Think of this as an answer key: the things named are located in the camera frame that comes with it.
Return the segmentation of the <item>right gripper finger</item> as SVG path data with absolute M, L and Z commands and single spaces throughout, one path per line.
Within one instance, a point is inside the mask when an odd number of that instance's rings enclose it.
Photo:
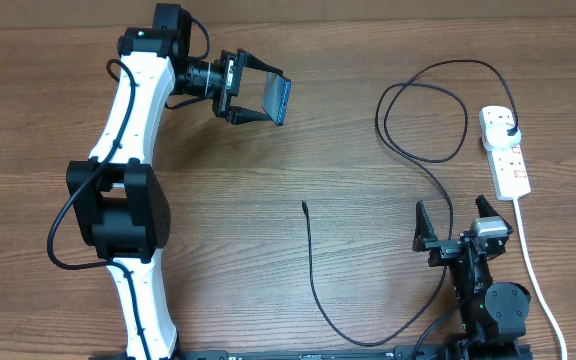
M 436 242 L 437 240 L 438 237 L 436 236 L 424 203 L 418 201 L 416 203 L 416 227 L 412 250 L 415 252 L 427 251 L 427 244 Z
M 477 205 L 478 213 L 480 218 L 499 218 L 506 228 L 506 234 L 510 235 L 513 233 L 513 227 L 506 221 L 489 203 L 489 201 L 484 197 L 484 195 L 479 195 L 475 203 Z

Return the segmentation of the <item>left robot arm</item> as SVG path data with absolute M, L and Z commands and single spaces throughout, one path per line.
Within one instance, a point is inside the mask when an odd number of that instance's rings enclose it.
M 189 53 L 198 21 L 178 4 L 159 3 L 149 28 L 129 27 L 118 40 L 118 87 L 106 126 L 85 161 L 66 172 L 70 198 L 56 219 L 76 215 L 96 266 L 113 278 L 127 330 L 122 359 L 180 359 L 163 281 L 162 253 L 171 230 L 167 198 L 152 167 L 167 100 L 210 100 L 232 125 L 284 122 L 291 82 L 279 68 L 239 49 L 209 62 Z

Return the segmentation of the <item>blue-screen smartphone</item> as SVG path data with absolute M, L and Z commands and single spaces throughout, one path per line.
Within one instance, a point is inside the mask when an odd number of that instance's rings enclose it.
M 291 85 L 291 81 L 282 75 L 266 74 L 262 109 L 277 126 L 284 123 Z

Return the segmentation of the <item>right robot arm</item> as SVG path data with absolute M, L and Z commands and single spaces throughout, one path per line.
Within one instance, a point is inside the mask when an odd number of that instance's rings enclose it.
M 455 240 L 439 239 L 424 204 L 416 204 L 413 250 L 429 254 L 431 267 L 450 271 L 457 304 L 433 322 L 412 348 L 413 359 L 530 359 L 531 348 L 521 345 L 526 334 L 530 292 L 514 282 L 496 282 L 490 259 L 506 252 L 513 233 L 482 195 L 475 200 L 479 216 L 469 230 Z M 440 345 L 425 343 L 429 333 L 454 313 L 463 331 L 448 336 Z

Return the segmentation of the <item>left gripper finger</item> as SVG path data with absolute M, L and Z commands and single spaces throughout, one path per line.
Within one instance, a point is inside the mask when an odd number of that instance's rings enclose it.
M 242 67 L 244 68 L 259 70 L 267 73 L 274 73 L 279 76 L 283 75 L 283 71 L 281 69 L 266 64 L 246 50 L 241 50 L 241 63 Z
M 265 112 L 259 112 L 239 106 L 231 106 L 228 110 L 227 120 L 232 125 L 242 125 L 257 121 L 271 121 L 273 119 Z

